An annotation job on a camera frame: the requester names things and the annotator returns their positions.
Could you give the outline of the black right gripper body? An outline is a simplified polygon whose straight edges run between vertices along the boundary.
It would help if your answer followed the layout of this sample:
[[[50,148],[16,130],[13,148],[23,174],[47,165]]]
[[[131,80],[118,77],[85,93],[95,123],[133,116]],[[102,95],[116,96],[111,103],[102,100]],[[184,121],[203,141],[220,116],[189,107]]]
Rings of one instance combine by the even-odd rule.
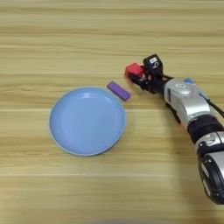
[[[140,88],[144,91],[148,91],[151,94],[163,94],[165,84],[172,80],[172,77],[160,74],[160,75],[148,75],[139,79],[137,82]]]

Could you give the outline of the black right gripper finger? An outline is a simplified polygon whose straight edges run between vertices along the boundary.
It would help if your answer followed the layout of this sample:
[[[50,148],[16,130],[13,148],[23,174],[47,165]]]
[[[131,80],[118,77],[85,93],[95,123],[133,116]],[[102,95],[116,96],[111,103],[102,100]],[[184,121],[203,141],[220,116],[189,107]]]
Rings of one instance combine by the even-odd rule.
[[[137,84],[140,88],[145,88],[146,87],[146,82],[144,79],[138,77],[137,75],[133,74],[133,73],[130,73],[129,74],[129,79]]]

